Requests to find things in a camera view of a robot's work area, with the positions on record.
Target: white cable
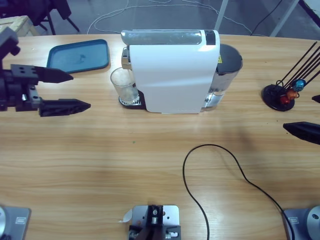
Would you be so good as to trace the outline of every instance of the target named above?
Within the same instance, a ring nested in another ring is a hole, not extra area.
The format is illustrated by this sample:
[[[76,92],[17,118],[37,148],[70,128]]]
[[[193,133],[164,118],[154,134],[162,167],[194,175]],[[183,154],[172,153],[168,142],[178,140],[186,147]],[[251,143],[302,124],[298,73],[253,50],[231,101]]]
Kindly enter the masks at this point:
[[[169,7],[169,6],[175,6],[175,7],[182,7],[182,6],[184,6],[184,7],[196,7],[196,8],[209,9],[208,7],[205,7],[205,6],[196,6],[196,5],[188,5],[188,4],[175,4],[175,5],[166,4],[166,5],[128,6],[128,7],[126,7],[126,8],[118,9],[118,10],[116,10],[116,11],[109,12],[109,13],[107,13],[107,14],[104,14],[104,15],[98,17],[95,21],[93,21],[93,23],[91,23],[90,27],[94,24],[94,28],[95,28],[96,30],[98,30],[98,31],[101,31],[101,32],[116,32],[116,31],[99,29],[99,28],[97,28],[96,24],[97,24],[98,22],[100,22],[101,20],[103,20],[103,19],[108,19],[108,18],[111,18],[111,17],[113,17],[113,16],[115,16],[115,15],[118,15],[118,14],[122,13],[122,12],[123,12],[124,10],[126,10],[126,9],[152,8],[152,7]],[[114,14],[114,15],[112,15],[112,16],[106,16],[106,15],[109,15],[109,14],[114,13],[114,12],[117,12],[117,11],[121,11],[121,12],[116,13],[116,14]]]
[[[167,0],[165,2],[160,2],[160,1],[155,1],[155,0],[148,0],[149,2],[153,2],[153,3],[161,3],[161,4],[166,4],[166,3],[170,3],[172,0]],[[190,4],[167,4],[167,5],[145,5],[145,6],[128,6],[129,5],[129,0],[127,0],[127,4],[125,6],[125,8],[122,8],[122,9],[117,9],[117,10],[114,10],[112,12],[109,12],[107,14],[104,14],[104,15],[101,15],[100,17],[96,18],[89,26],[86,34],[89,34],[89,31],[90,31],[90,28],[92,27],[92,25],[94,25],[94,28],[98,31],[101,31],[101,32],[107,32],[107,33],[120,33],[119,31],[113,31],[113,30],[103,30],[103,29],[99,29],[96,27],[96,24],[98,22],[100,22],[101,20],[103,19],[107,19],[107,18],[112,18],[113,16],[116,16],[118,14],[121,14],[123,13],[126,9],[132,9],[132,8],[149,8],[149,7],[169,7],[169,6],[175,6],[175,7],[179,7],[179,6],[184,6],[184,7],[197,7],[197,8],[205,8],[205,9],[209,9],[209,10],[213,10],[216,12],[216,14],[219,14],[219,11],[216,10],[214,7],[212,7],[211,5],[206,5],[206,4],[203,4],[201,2],[198,2],[198,1],[188,1],[188,0],[181,0],[183,2],[187,2],[187,3],[193,3],[193,4],[199,4],[199,5],[190,5]],[[231,18],[228,18],[226,16],[223,16],[225,19],[228,19],[230,21],[232,21],[233,23],[235,24],[238,24],[238,25],[241,25],[243,26],[245,29],[247,29],[250,33],[252,33],[252,31],[247,27],[245,26],[244,24],[240,23],[240,22],[237,22]]]
[[[154,1],[154,0],[148,0],[149,2],[152,3],[157,3],[157,4],[167,4],[170,3],[172,0],[168,0],[168,1]]]
[[[266,35],[262,35],[262,34],[252,34],[252,36],[262,36],[262,37],[268,37],[268,36],[266,36]]]
[[[118,9],[118,10],[114,10],[114,11],[112,11],[112,12],[109,12],[109,13],[107,13],[107,14],[103,14],[103,15],[101,15],[100,17],[96,18],[96,19],[90,24],[90,26],[89,26],[89,28],[88,28],[88,31],[86,31],[86,34],[89,34],[90,28],[92,27],[93,24],[96,25],[96,21],[97,21],[98,19],[100,19],[100,18],[102,18],[102,17],[104,17],[104,16],[107,16],[107,15],[109,15],[109,14],[113,14],[113,13],[115,13],[115,12],[120,11],[120,12],[118,12],[118,13],[112,15],[112,16],[109,16],[109,18],[111,18],[111,17],[113,17],[113,16],[115,16],[115,15],[118,15],[118,14],[122,13],[123,11],[125,11],[125,10],[127,9],[128,5],[129,5],[129,0],[128,0],[127,3],[126,3],[125,8]],[[119,31],[107,31],[107,32],[120,33]]]
[[[217,9],[215,9],[213,6],[211,6],[210,4],[209,4],[209,5],[206,5],[206,4],[203,4],[203,3],[198,2],[198,1],[188,1],[188,0],[181,0],[181,1],[187,2],[187,3],[197,3],[197,4],[200,4],[200,5],[202,5],[202,6],[209,7],[210,9],[214,10],[216,14],[219,14],[219,11],[218,11]],[[237,22],[237,21],[235,21],[235,20],[233,20],[233,19],[231,19],[231,18],[229,18],[229,17],[226,17],[226,16],[223,16],[223,17],[224,17],[225,19],[230,20],[231,22],[234,22],[235,24],[238,24],[238,25],[243,26],[245,29],[247,29],[247,30],[249,31],[250,34],[252,34],[252,31],[251,31],[249,28],[247,28],[246,25],[244,25],[244,24],[242,24],[242,23],[240,23],[240,22]]]

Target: wooden table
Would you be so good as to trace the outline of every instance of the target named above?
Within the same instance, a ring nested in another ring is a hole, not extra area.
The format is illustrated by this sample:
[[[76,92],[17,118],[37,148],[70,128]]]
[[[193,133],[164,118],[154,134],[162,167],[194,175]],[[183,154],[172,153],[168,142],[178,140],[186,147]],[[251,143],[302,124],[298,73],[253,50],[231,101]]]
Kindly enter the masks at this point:
[[[283,123],[320,124],[320,79],[295,107],[267,107],[261,89],[281,79],[313,41],[221,36],[237,48],[243,68],[220,105],[200,114],[160,114],[120,106],[110,82],[121,66],[119,35],[20,38],[21,52],[4,66],[45,66],[61,44],[107,40],[107,68],[73,74],[74,80],[40,83],[47,100],[77,98],[92,107],[65,117],[36,112],[0,113],[0,203],[32,209],[27,240],[125,240],[118,223],[135,205],[178,205],[182,239],[205,240],[206,225],[182,180],[182,163],[194,146],[219,144],[238,158],[247,177],[287,208],[320,203],[320,148],[287,133]],[[210,239],[286,239],[275,205],[247,184],[230,155],[214,147],[196,150],[186,164],[190,191],[207,212]]]

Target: black clamp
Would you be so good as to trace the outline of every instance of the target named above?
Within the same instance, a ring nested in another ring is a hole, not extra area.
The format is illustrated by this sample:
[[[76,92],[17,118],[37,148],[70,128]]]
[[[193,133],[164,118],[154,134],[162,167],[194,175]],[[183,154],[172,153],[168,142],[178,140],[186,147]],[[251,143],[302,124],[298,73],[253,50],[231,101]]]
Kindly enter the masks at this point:
[[[91,107],[89,103],[77,99],[43,100],[36,85],[62,83],[74,78],[56,68],[12,64],[11,70],[3,69],[2,60],[11,53],[17,55],[20,48],[17,34],[10,28],[0,34],[0,111],[15,107],[17,112],[36,111],[41,117],[67,116],[83,112]]]

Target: plastic tray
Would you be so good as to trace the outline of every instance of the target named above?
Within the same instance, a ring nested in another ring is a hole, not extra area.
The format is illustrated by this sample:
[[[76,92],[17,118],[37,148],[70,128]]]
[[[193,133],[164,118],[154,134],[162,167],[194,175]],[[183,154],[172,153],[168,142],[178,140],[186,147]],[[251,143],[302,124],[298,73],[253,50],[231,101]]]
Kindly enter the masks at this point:
[[[46,66],[68,74],[102,69],[109,64],[107,41],[82,41],[53,47]]]

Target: gray floor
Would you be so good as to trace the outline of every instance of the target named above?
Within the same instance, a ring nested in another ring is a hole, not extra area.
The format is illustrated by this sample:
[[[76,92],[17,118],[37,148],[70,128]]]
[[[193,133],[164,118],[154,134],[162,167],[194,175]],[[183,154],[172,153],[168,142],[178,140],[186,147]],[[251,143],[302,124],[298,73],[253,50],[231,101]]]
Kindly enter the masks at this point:
[[[96,28],[105,31],[120,32],[123,29],[213,29],[217,13],[212,9],[195,7],[197,3],[182,0],[129,0],[129,7],[113,17],[105,18],[96,24]],[[219,10],[222,0],[188,0],[210,4]],[[80,28],[80,33],[87,34],[90,24],[98,17],[112,11],[123,9],[128,0],[68,0],[72,15],[71,19]],[[279,0],[229,0],[225,16],[244,24],[251,31],[265,17]],[[254,32],[269,36],[280,17],[284,14],[292,0],[283,0],[279,7]],[[77,31],[66,21],[62,20],[57,11],[51,12],[57,35],[77,34]],[[50,35],[39,26],[36,27],[42,35]],[[90,34],[106,34],[91,27]],[[228,19],[223,19],[219,29],[221,34],[249,35],[250,32],[242,25]],[[298,4],[288,18],[277,37],[320,40],[320,28],[313,22],[305,10]]]

